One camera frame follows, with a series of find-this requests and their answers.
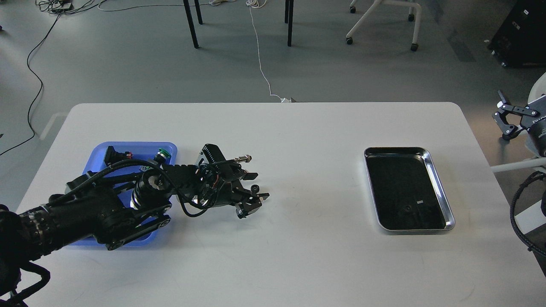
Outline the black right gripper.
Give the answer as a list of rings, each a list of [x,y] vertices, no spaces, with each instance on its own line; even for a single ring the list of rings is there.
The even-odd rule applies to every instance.
[[[500,101],[493,120],[499,127],[503,140],[512,140],[526,131],[539,156],[546,157],[546,115],[540,113],[540,99],[525,106],[511,103],[503,91],[497,91]]]

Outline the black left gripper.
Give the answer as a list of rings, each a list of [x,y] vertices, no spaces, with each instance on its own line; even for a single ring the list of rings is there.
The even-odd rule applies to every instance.
[[[194,207],[209,209],[220,206],[234,206],[238,218],[246,218],[256,212],[269,193],[243,196],[240,180],[255,180],[258,173],[241,168],[248,163],[248,156],[226,159],[217,145],[205,144],[197,158],[196,166],[203,186],[194,196]]]

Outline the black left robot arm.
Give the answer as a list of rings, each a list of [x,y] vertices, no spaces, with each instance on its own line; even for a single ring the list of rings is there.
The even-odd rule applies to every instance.
[[[205,144],[195,164],[172,165],[163,148],[142,160],[109,146],[105,168],[68,182],[64,194],[21,214],[2,205],[1,295],[10,297],[1,305],[23,307],[47,285],[49,270],[35,261],[53,251],[87,237],[111,251],[166,226],[172,196],[188,217],[221,206],[234,206],[239,218],[253,214],[269,194],[243,187],[258,176],[241,166],[251,159],[226,159],[217,145]]]

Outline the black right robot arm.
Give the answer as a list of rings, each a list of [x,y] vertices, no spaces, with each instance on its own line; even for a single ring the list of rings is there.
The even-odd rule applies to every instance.
[[[530,138],[531,146],[537,151],[538,158],[526,160],[522,162],[508,163],[505,165],[496,165],[491,169],[494,173],[511,171],[521,168],[545,167],[545,152],[546,152],[546,103],[545,96],[527,103],[524,107],[512,105],[503,91],[499,90],[500,97],[497,103],[497,111],[492,115],[495,123],[499,126],[502,132],[502,139],[510,141],[517,138],[522,132],[526,132]],[[510,206],[510,222],[516,236],[525,244],[527,251],[532,252],[535,256],[545,258],[545,249],[536,243],[533,243],[526,233],[521,231],[520,225],[517,223],[515,208],[517,201],[520,199],[524,190],[532,183],[537,181],[544,182],[546,178],[544,170],[538,170],[531,173],[519,188],[516,190],[513,198],[509,202]]]

